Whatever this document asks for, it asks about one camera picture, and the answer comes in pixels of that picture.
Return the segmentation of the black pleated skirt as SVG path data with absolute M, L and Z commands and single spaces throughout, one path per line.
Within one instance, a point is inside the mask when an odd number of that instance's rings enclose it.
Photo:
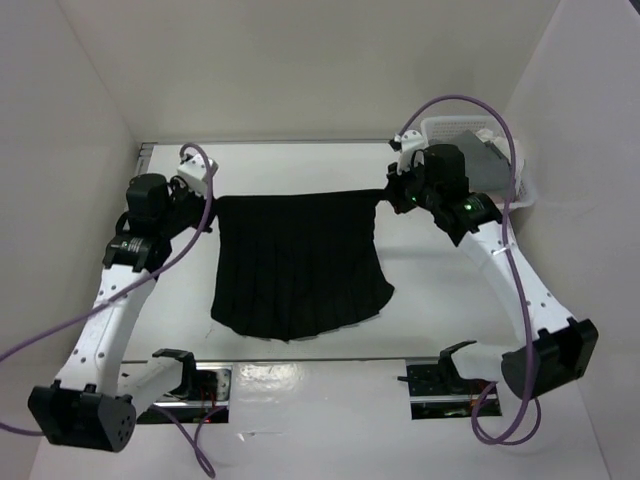
M 383 198 L 380 189 L 218 198 L 212 319 L 289 342 L 378 315 L 395 291 L 374 243 Z

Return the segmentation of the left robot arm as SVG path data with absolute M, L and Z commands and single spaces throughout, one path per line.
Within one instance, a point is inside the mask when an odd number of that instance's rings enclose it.
M 184 400 L 198 390 L 192 353 L 163 348 L 142 371 L 121 374 L 135 323 L 160 274 L 174 265 L 171 241 L 214 218 L 210 175 L 182 171 L 134 177 L 127 209 L 102 260 L 93 311 L 68 360 L 49 386 L 36 386 L 28 408 L 52 445 L 119 452 L 140 414 L 161 396 Z

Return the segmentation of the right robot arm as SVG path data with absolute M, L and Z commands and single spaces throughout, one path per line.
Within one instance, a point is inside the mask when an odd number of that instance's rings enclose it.
M 473 192 L 465 157 L 451 144 L 400 151 L 385 188 L 398 214 L 421 208 L 478 268 L 511 320 L 514 347 L 475 340 L 442 351 L 438 381 L 459 393 L 472 380 L 507 384 L 519 399 L 537 398 L 584 376 L 599 338 L 547 288 L 521 252 L 491 197 Z

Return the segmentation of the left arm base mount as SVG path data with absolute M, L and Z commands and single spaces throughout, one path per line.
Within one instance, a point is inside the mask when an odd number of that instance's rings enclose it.
M 138 418 L 139 424 L 169 424 L 159 412 L 166 410 L 180 423 L 196 425 L 204 418 L 207 424 L 226 424 L 229 421 L 229 402 L 232 386 L 232 365 L 216 362 L 197 364 L 197 378 L 188 394 L 165 394 L 154 406 Z

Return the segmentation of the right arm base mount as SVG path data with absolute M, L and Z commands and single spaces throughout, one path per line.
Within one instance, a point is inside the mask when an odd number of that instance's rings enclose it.
M 409 359 L 406 372 L 397 377 L 405 384 L 413 420 L 470 418 L 485 380 L 449 379 L 436 359 Z

